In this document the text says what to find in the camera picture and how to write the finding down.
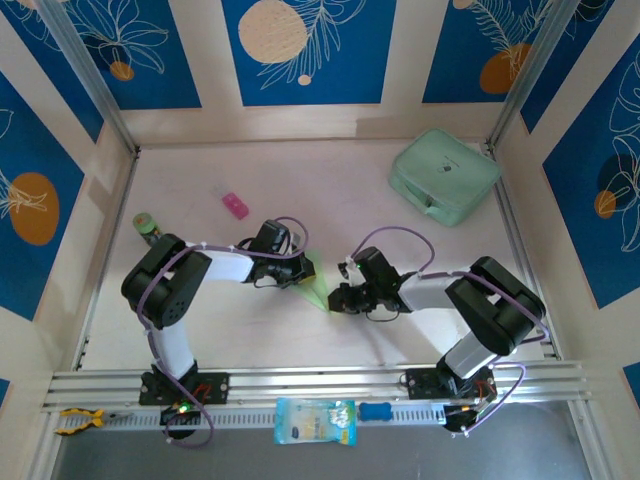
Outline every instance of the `pink eraser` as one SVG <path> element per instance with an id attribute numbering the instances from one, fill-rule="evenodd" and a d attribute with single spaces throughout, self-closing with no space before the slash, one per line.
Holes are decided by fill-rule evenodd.
<path id="1" fill-rule="evenodd" d="M 249 207 L 235 193 L 228 193 L 222 197 L 222 203 L 238 220 L 242 220 L 249 215 Z"/>

